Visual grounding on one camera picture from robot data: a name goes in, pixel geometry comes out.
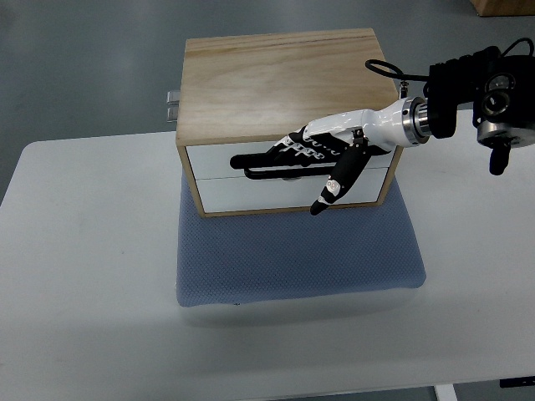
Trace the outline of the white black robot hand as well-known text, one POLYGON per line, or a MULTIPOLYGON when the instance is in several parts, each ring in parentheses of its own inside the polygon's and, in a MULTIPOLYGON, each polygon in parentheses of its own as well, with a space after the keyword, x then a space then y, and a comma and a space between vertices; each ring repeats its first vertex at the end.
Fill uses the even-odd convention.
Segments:
POLYGON ((361 109, 313 120, 284 136, 272 150, 277 159, 302 156, 312 162, 329 155, 339 157, 310 206, 316 216, 349 192, 376 152, 422 145, 430 136, 426 102, 419 97, 403 98, 378 111, 361 109))

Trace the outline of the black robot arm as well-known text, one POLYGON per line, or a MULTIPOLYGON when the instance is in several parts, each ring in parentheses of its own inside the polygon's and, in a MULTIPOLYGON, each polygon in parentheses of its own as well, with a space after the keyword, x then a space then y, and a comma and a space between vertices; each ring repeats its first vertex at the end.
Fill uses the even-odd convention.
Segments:
POLYGON ((489 171, 501 175, 511 150, 534 144, 534 46, 510 54, 491 46, 429 68, 425 97, 431 135, 456 132, 458 106, 472 105, 476 140, 491 150, 489 171))

